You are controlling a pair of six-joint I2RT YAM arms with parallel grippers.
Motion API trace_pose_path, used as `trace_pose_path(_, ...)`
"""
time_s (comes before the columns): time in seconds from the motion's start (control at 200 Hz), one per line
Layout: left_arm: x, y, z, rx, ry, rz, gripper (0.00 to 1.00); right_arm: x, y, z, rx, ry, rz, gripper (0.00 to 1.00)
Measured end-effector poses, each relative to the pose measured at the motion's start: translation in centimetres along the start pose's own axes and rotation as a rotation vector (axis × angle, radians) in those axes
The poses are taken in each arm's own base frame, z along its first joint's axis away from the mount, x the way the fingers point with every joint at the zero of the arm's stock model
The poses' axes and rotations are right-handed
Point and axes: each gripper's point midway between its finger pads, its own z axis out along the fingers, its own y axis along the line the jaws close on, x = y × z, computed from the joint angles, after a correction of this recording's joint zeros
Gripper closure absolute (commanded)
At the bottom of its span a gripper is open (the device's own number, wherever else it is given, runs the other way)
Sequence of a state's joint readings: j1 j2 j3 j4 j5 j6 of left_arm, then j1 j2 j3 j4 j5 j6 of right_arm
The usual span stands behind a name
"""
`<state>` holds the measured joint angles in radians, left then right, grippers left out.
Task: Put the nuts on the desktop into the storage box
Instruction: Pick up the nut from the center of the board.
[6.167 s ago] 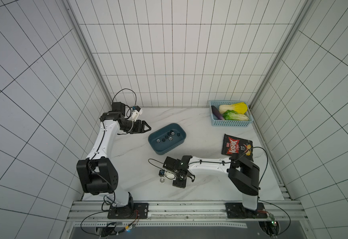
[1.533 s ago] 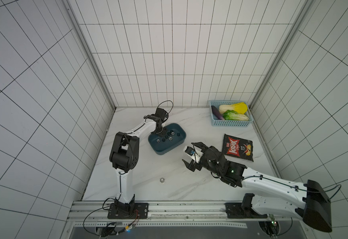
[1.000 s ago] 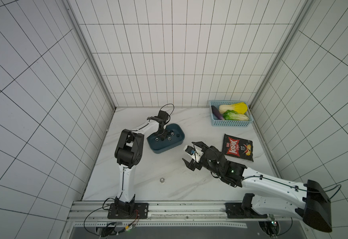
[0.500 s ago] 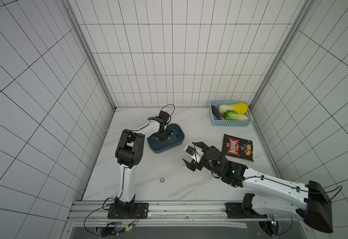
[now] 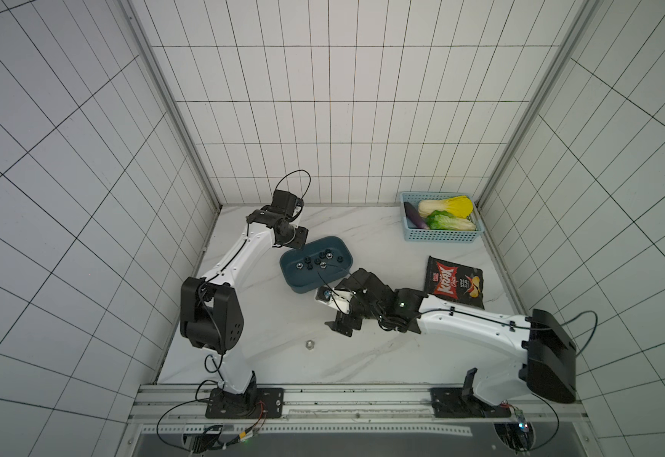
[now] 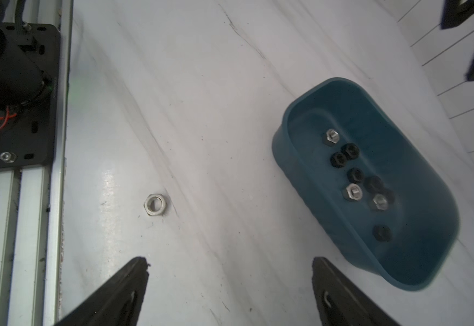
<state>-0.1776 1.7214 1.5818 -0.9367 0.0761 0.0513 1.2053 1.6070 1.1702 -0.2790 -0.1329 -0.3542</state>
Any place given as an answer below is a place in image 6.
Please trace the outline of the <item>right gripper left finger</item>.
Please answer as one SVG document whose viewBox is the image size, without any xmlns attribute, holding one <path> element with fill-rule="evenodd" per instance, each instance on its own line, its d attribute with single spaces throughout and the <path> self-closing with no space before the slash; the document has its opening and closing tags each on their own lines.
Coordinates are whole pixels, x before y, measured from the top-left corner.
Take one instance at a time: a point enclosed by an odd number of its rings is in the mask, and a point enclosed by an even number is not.
<svg viewBox="0 0 474 326">
<path fill-rule="evenodd" d="M 136 325 L 143 305 L 149 264 L 135 257 L 58 325 Z"/>
</svg>

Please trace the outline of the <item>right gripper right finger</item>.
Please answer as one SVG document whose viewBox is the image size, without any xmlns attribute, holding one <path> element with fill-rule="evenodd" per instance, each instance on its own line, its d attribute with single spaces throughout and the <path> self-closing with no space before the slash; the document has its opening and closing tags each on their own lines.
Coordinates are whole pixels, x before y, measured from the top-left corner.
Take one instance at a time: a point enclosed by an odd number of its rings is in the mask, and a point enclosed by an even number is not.
<svg viewBox="0 0 474 326">
<path fill-rule="evenodd" d="M 312 287 L 323 325 L 397 325 L 327 258 L 312 262 Z"/>
</svg>

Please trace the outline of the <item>silver hex nut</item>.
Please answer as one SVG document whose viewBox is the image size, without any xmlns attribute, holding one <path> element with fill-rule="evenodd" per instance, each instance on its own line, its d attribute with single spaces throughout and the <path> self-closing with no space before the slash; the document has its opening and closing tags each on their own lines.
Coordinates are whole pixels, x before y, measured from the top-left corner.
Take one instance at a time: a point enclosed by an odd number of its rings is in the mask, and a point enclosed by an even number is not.
<svg viewBox="0 0 474 326">
<path fill-rule="evenodd" d="M 356 183 L 351 183 L 343 190 L 343 197 L 349 201 L 358 202 L 363 198 L 363 190 Z"/>
<path fill-rule="evenodd" d="M 322 142 L 328 146 L 334 146 L 340 142 L 340 134 L 333 128 L 328 129 L 322 135 Z"/>
<path fill-rule="evenodd" d="M 161 216 L 167 209 L 166 197 L 162 194 L 151 194 L 145 200 L 143 207 L 148 216 Z"/>
<path fill-rule="evenodd" d="M 386 211 L 389 208 L 388 201 L 382 194 L 372 196 L 369 206 L 373 211 Z"/>
</svg>

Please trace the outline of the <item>dark teal storage box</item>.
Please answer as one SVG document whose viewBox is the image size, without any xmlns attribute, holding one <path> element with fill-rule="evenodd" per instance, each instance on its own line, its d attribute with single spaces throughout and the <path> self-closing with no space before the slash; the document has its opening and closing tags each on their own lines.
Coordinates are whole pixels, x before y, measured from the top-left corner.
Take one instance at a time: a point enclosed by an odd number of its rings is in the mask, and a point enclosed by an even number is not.
<svg viewBox="0 0 474 326">
<path fill-rule="evenodd" d="M 358 84 L 331 78 L 284 112 L 277 165 L 354 266 L 405 291 L 428 287 L 460 228 L 452 193 Z"/>
</svg>

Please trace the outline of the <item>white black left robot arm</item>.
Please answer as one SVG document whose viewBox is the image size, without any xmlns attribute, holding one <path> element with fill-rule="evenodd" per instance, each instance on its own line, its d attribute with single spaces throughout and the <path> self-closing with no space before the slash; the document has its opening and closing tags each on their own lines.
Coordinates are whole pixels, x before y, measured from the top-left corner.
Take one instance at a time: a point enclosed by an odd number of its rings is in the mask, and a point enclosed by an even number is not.
<svg viewBox="0 0 474 326">
<path fill-rule="evenodd" d="M 25 29 L 23 10 L 25 1 L 18 1 L 12 31 L 15 31 L 14 41 L 3 29 L 5 9 L 9 1 L 0 1 L 0 110 L 10 107 L 35 107 L 37 102 L 43 103 L 55 87 L 52 82 L 57 72 L 49 73 L 42 70 L 40 65 L 32 61 L 24 51 L 37 52 L 39 49 L 33 33 Z M 459 27 L 474 15 L 474 1 L 444 1 L 440 21 L 440 29 Z M 474 57 L 465 74 L 465 82 L 474 82 Z"/>
</svg>

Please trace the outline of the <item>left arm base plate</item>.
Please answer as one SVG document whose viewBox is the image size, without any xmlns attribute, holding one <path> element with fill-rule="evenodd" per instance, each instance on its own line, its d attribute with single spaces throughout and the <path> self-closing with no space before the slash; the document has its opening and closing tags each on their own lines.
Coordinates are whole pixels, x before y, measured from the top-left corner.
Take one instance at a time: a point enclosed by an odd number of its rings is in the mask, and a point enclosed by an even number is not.
<svg viewBox="0 0 474 326">
<path fill-rule="evenodd" d="M 13 24 L 3 23 L 5 34 L 14 41 Z M 31 32 L 37 40 L 37 52 L 24 53 L 42 70 L 57 72 L 56 92 L 51 92 L 44 102 L 35 107 L 10 107 L 0 110 L 0 169 L 46 165 L 53 161 L 56 136 L 56 113 L 60 73 L 60 31 L 50 24 L 33 24 Z"/>
</svg>

